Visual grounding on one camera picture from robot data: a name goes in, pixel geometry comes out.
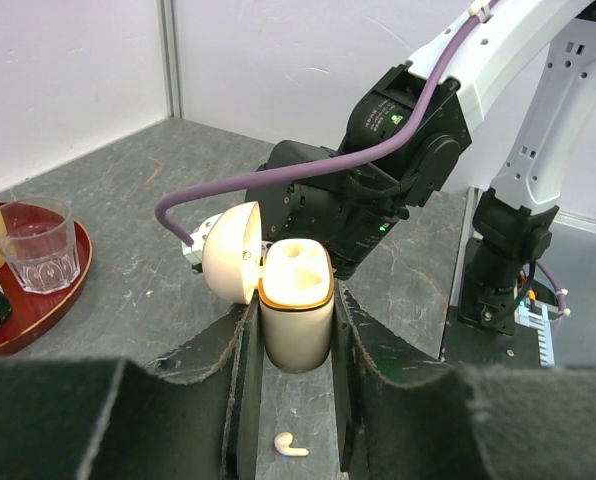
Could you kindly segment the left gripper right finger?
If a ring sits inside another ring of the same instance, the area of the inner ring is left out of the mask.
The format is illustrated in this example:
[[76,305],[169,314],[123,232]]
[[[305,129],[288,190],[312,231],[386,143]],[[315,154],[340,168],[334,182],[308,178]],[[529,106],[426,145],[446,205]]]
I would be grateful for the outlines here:
[[452,366],[334,291],[339,465],[352,479],[596,479],[596,368]]

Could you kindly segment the cream earbud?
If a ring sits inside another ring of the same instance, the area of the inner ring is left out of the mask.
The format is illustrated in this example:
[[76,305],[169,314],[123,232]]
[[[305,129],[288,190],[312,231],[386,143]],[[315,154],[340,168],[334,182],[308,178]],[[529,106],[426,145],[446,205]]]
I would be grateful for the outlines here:
[[274,437],[273,444],[276,452],[283,457],[304,458],[309,455],[309,450],[293,445],[294,435],[291,432],[281,432]]

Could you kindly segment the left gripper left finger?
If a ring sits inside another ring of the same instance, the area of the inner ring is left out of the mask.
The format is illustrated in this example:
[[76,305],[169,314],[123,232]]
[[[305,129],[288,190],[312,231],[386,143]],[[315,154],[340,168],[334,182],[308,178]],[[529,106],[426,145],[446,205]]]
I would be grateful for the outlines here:
[[252,479],[258,309],[146,365],[0,359],[0,479]]

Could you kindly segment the cream earbud charging case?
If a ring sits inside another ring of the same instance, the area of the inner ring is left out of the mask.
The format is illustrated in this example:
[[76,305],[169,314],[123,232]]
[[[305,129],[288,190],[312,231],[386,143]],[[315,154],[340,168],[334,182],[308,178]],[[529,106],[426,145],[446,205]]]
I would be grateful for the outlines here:
[[325,247],[311,239],[274,242],[261,258],[257,202],[224,213],[207,238],[208,287],[231,303],[256,303],[264,346],[279,369],[302,374],[324,363],[331,348],[334,272]]

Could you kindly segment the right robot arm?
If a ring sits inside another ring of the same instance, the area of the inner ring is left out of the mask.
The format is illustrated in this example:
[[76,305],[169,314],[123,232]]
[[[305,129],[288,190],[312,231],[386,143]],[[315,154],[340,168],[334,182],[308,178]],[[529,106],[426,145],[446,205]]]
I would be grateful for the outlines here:
[[488,110],[540,52],[547,55],[515,143],[473,215],[458,317],[514,332],[516,309],[551,242],[571,151],[596,109],[596,1],[478,1],[362,97],[336,149],[284,140],[267,169],[378,147],[372,161],[252,188],[267,242],[304,237],[350,278],[413,207],[426,204],[469,147]]

